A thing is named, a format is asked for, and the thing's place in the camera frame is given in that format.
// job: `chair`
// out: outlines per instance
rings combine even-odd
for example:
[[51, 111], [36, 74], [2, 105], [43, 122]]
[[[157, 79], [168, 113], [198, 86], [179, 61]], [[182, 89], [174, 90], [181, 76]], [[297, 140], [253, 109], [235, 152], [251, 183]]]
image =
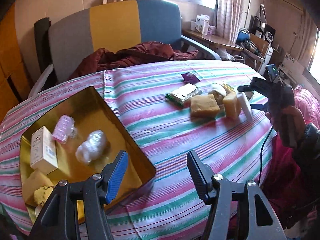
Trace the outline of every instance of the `chair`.
[[211, 49], [181, 35], [179, 7], [163, 0], [99, 5], [69, 15], [52, 26], [49, 18], [43, 18], [35, 23], [35, 37], [42, 74], [29, 97], [40, 92], [48, 76], [54, 73], [58, 83], [66, 81], [81, 61], [98, 48], [117, 52], [141, 42], [159, 41], [184, 51], [191, 45], [206, 58], [221, 60]]

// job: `purple card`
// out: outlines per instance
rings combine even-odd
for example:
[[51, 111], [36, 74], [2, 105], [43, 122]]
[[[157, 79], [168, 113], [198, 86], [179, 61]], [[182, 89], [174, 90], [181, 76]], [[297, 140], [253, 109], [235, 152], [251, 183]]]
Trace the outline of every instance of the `purple card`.
[[190, 72], [187, 72], [187, 73], [184, 73], [184, 74], [181, 74], [181, 76], [183, 77], [184, 81], [186, 83], [190, 83], [190, 84], [196, 84], [198, 82], [200, 82], [200, 80], [196, 77], [195, 74], [192, 74]]

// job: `tablecloth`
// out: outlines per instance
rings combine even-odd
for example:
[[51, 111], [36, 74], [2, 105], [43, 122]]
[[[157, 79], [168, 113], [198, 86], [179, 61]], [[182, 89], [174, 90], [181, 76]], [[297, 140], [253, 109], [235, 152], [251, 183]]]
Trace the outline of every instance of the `tablecloth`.
[[[229, 180], [245, 182], [260, 169], [260, 148], [271, 127], [263, 112], [254, 110], [253, 124], [243, 112], [233, 121], [190, 119], [189, 108], [166, 101], [165, 95], [182, 86], [180, 74], [192, 72], [201, 80], [203, 93], [224, 80], [231, 86], [249, 84], [261, 77], [250, 67], [214, 60], [160, 62], [90, 74], [57, 85], [11, 109], [0, 125], [0, 202], [28, 234], [32, 223], [21, 196], [19, 147], [22, 133], [61, 101], [93, 85], [123, 122], [156, 167], [148, 195], [117, 208], [108, 216], [115, 239], [186, 239], [202, 234], [209, 206], [198, 198], [186, 165], [186, 154], [196, 150], [200, 159]], [[267, 99], [255, 92], [252, 102]], [[263, 150], [263, 178], [272, 146]], [[236, 204], [232, 204], [232, 213]], [[81, 235], [86, 236], [85, 227]]]

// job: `golden tray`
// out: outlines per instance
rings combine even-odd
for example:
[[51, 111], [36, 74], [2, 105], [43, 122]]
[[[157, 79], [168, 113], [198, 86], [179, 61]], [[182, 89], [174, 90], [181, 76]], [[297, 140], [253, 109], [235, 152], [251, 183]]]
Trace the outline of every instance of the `golden tray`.
[[[81, 90], [56, 105], [23, 133], [20, 144], [22, 184], [33, 172], [30, 167], [31, 135], [42, 126], [46, 126], [52, 133], [59, 118], [64, 114], [75, 120], [77, 135], [73, 139], [68, 139], [64, 145], [56, 142], [59, 168], [47, 175], [55, 185], [62, 179], [67, 179], [70, 183], [84, 181], [91, 175], [100, 173], [106, 164], [114, 161], [120, 150], [125, 150], [129, 155], [128, 168], [116, 198], [109, 205], [105, 205], [105, 210], [113, 209], [117, 204], [132, 201], [150, 190], [156, 168], [93, 86]], [[101, 158], [88, 166], [78, 162], [75, 156], [76, 149], [91, 132], [99, 129], [105, 133], [110, 142], [109, 147], [106, 147]], [[35, 208], [26, 206], [29, 217], [34, 223]], [[78, 201], [78, 218], [80, 223], [84, 221], [82, 201]]]

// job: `yellow plush toy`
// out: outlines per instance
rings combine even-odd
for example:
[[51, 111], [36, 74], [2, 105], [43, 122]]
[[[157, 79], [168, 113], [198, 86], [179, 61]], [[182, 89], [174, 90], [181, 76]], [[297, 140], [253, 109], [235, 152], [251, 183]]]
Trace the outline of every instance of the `yellow plush toy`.
[[49, 198], [54, 186], [42, 186], [34, 192], [34, 199], [38, 206], [44, 206], [45, 202]]

